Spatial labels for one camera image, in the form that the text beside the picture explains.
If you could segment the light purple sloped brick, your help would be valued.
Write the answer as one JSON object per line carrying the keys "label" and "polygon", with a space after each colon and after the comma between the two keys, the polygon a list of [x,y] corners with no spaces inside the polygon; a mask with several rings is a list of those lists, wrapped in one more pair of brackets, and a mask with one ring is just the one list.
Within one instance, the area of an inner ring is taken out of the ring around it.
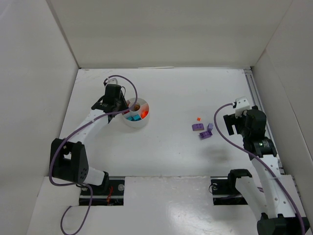
{"label": "light purple sloped brick", "polygon": [[204,130],[204,125],[202,123],[192,124],[192,130],[193,131],[202,131],[202,130]]}

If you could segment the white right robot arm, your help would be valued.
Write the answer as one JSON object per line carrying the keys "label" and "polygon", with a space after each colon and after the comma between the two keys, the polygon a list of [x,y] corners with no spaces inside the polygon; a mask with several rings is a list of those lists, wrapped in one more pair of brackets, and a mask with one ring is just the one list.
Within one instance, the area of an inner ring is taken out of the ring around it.
{"label": "white right robot arm", "polygon": [[237,190],[246,200],[257,219],[260,235],[304,235],[310,228],[307,217],[300,211],[281,182],[277,151],[265,136],[266,114],[257,106],[231,104],[235,112],[225,115],[229,135],[239,134],[243,146],[234,147],[247,153],[254,166],[261,188],[258,188],[247,169],[233,169],[227,176],[231,190]]}

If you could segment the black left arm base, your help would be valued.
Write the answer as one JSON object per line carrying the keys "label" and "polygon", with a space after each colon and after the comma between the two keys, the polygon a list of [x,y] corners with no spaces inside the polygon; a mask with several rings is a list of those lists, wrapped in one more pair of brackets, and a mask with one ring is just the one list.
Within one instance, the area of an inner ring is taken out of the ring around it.
{"label": "black left arm base", "polygon": [[104,182],[100,186],[91,185],[93,196],[92,206],[123,206],[125,177],[109,176],[105,173]]}

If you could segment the teal 2x2 lego brick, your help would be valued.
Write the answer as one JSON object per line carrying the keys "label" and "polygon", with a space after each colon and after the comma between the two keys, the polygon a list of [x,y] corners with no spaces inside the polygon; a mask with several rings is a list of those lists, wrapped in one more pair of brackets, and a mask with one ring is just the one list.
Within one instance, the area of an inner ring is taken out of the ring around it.
{"label": "teal 2x2 lego brick", "polygon": [[139,120],[141,120],[140,115],[136,115],[136,116],[134,116],[134,121],[139,121]]}

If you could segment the orange figure-eight lego piece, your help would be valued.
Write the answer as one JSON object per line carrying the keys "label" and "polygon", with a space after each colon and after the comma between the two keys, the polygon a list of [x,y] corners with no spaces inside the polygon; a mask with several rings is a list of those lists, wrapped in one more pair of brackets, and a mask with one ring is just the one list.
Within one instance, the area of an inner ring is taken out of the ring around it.
{"label": "orange figure-eight lego piece", "polygon": [[143,111],[141,113],[141,118],[144,119],[148,115],[148,113],[149,113],[148,111]]}

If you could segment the red 2x4 lego brick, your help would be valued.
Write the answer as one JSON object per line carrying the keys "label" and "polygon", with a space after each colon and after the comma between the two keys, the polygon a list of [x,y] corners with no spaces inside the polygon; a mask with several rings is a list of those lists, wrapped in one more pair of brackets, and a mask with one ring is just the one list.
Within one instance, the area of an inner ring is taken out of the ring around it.
{"label": "red 2x4 lego brick", "polygon": [[129,106],[130,106],[130,101],[127,100],[126,103],[127,103],[127,108],[129,108]]}

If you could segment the light purple 2x2 brick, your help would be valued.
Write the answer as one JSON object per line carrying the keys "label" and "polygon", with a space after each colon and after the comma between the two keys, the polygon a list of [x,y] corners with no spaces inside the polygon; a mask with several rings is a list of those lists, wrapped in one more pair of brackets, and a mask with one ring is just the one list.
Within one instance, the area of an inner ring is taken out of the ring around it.
{"label": "light purple 2x2 brick", "polygon": [[214,126],[214,125],[213,125],[212,123],[209,123],[209,124],[208,124],[208,127],[207,127],[207,130],[208,130],[208,131],[212,131],[213,126]]}

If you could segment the purple 2x4 lego plate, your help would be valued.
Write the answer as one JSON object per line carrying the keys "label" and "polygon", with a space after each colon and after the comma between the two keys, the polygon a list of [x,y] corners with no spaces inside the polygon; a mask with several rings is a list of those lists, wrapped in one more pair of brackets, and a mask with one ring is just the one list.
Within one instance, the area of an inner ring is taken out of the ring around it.
{"label": "purple 2x4 lego plate", "polygon": [[201,140],[212,137],[212,132],[210,130],[199,133],[199,137]]}

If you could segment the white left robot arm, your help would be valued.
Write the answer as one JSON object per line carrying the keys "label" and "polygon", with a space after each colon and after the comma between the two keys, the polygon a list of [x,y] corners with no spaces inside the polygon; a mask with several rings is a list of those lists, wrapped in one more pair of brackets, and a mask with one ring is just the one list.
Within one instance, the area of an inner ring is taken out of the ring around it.
{"label": "white left robot arm", "polygon": [[108,84],[105,94],[92,106],[85,120],[65,139],[56,138],[50,149],[50,178],[58,178],[73,184],[89,184],[106,189],[107,172],[89,166],[87,144],[104,128],[115,115],[126,110],[127,103],[122,87]]}

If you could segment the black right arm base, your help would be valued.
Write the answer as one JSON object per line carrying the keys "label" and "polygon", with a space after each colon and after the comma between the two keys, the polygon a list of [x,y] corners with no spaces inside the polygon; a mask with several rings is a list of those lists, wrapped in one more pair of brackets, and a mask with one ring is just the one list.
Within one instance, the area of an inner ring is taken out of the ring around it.
{"label": "black right arm base", "polygon": [[236,180],[242,177],[252,177],[247,169],[232,169],[227,176],[210,177],[209,191],[213,195],[215,206],[247,205],[245,198],[236,189]]}

